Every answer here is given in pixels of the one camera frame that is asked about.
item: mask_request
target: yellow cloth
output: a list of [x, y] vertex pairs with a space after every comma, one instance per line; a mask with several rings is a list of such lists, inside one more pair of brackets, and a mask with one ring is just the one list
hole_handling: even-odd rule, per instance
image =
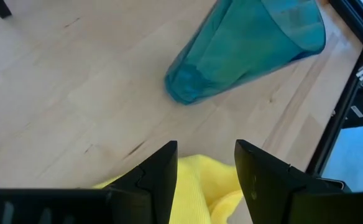
[[202, 155], [179, 159], [170, 223], [225, 224], [241, 198], [235, 167]]

